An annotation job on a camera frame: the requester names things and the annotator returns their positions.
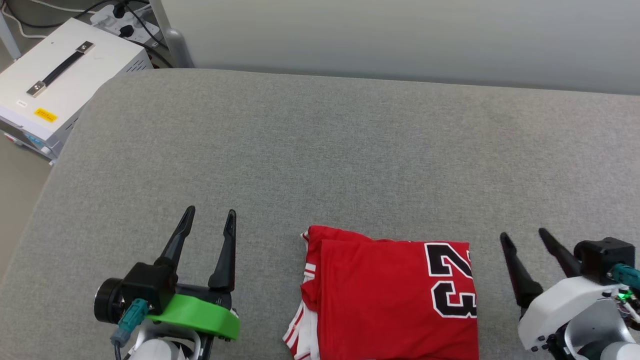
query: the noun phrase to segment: green plastic part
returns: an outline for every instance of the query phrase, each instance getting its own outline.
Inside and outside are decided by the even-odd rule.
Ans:
[[[232,340],[238,338],[240,331],[240,319],[231,311],[216,304],[180,294],[173,296],[162,315],[147,315],[147,318]]]

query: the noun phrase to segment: white metal case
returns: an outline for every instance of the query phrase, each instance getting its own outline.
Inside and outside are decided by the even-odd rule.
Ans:
[[[85,42],[86,54],[36,97],[27,91]],[[70,19],[0,74],[0,131],[57,160],[84,105],[117,74],[152,69],[144,48]]]

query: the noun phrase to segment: robotic arm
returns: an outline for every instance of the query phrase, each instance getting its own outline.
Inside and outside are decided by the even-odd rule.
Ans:
[[[231,303],[236,212],[228,213],[225,241],[207,286],[180,284],[176,273],[194,215],[195,207],[188,207],[153,265],[136,263],[124,279],[107,279],[98,289],[95,318],[118,324],[111,337],[116,360],[137,326],[138,338],[125,360],[208,360],[214,338],[237,339],[240,320]]]
[[[571,254],[546,229],[539,232],[567,276],[547,291],[531,278],[509,236],[500,236],[525,349],[548,350],[556,360],[640,359],[628,330],[640,329],[635,247],[605,238],[582,241]]]

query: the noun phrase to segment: gray wall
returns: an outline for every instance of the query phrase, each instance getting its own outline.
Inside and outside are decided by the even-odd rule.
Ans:
[[[161,2],[196,67],[640,94],[638,0]]]

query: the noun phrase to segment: floor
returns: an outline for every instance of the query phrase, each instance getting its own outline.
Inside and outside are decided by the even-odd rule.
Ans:
[[[97,0],[43,1],[75,9],[86,9],[97,2]],[[32,24],[54,24],[74,16],[73,13],[58,11],[27,0],[9,0],[9,2],[22,20]],[[40,39],[22,37],[17,23],[9,18],[5,17],[5,19],[23,54],[40,41]],[[28,35],[48,35],[51,31],[51,29],[25,29]],[[165,58],[170,59],[165,50],[158,49],[158,51]],[[9,67],[12,62],[13,59],[0,42],[0,70]],[[17,147],[0,136],[0,279],[4,276],[13,250],[50,171],[49,160],[26,148]]]

